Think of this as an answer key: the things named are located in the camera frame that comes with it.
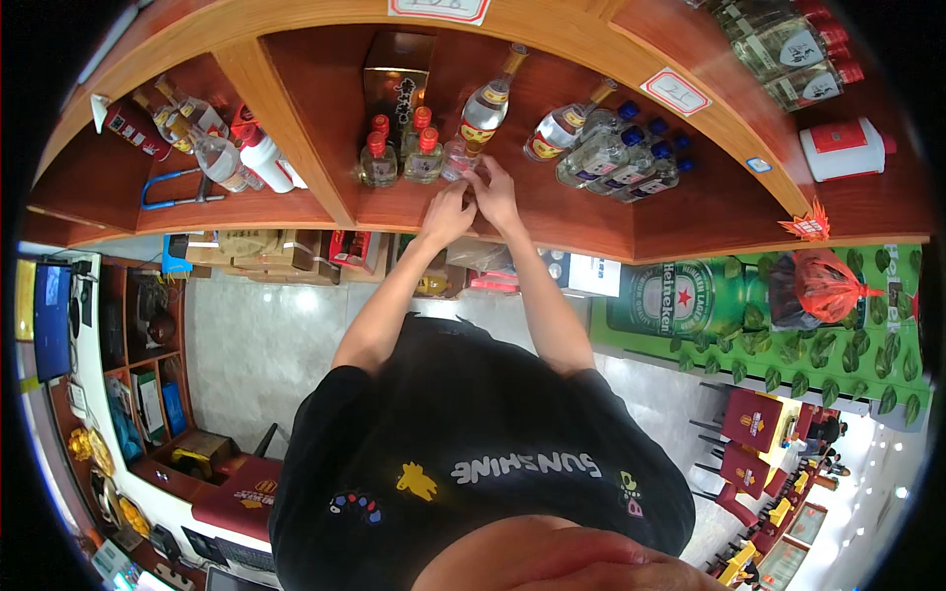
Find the screen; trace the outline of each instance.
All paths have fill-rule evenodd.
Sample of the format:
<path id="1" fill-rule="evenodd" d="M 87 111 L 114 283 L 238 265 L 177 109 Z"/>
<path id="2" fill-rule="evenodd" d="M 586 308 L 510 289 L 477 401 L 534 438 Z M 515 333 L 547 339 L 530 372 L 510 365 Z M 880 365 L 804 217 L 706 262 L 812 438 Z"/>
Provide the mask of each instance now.
<path id="1" fill-rule="evenodd" d="M 272 591 L 273 587 L 258 582 L 240 579 L 219 568 L 207 569 L 207 588 L 205 591 Z"/>
<path id="2" fill-rule="evenodd" d="M 72 271 L 37 265 L 33 288 L 33 348 L 36 377 L 47 382 L 72 370 L 69 362 L 69 296 Z"/>

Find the red plastic bag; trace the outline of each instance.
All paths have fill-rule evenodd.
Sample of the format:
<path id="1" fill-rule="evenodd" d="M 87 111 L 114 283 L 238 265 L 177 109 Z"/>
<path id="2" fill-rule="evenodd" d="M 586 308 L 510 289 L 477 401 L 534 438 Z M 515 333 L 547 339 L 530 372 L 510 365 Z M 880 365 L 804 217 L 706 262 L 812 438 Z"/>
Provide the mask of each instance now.
<path id="1" fill-rule="evenodd" d="M 828 249 L 796 251 L 795 295 L 801 307 L 822 322 L 841 322 L 857 301 L 884 295 L 857 280 L 850 268 Z"/>

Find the power strip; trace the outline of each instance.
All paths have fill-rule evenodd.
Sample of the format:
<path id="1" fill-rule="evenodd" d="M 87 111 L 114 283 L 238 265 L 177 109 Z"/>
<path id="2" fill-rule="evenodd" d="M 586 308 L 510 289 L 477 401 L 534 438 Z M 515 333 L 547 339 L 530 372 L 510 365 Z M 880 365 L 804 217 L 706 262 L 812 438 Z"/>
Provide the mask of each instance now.
<path id="1" fill-rule="evenodd" d="M 181 591 L 194 591 L 193 581 L 179 573 L 172 572 L 166 565 L 158 564 L 155 566 L 154 574 L 167 584 L 172 584 L 178 589 L 181 589 Z"/>

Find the heineken bottle graphic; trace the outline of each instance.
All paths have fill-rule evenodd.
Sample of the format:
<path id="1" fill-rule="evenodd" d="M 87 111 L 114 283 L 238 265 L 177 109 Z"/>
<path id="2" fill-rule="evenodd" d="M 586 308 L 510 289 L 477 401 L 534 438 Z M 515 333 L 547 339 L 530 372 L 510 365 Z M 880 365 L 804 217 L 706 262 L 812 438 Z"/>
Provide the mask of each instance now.
<path id="1" fill-rule="evenodd" d="M 768 285 L 754 265 L 742 264 L 726 277 L 727 258 L 685 260 L 621 267 L 620 295 L 608 298 L 607 325 L 612 330 L 692 338 L 721 334 L 742 324 L 745 305 L 753 303 L 768 318 Z"/>

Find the price tag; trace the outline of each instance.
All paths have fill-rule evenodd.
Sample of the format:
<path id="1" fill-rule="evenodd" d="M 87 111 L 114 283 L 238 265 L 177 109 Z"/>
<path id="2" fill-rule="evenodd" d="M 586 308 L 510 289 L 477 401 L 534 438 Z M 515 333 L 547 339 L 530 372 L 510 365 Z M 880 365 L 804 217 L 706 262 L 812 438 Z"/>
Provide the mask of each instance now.
<path id="1" fill-rule="evenodd" d="M 660 70 L 641 84 L 640 88 L 687 117 L 712 104 L 708 96 L 670 68 Z"/>
<path id="2" fill-rule="evenodd" d="M 482 25 L 490 0 L 388 0 L 388 16 Z"/>

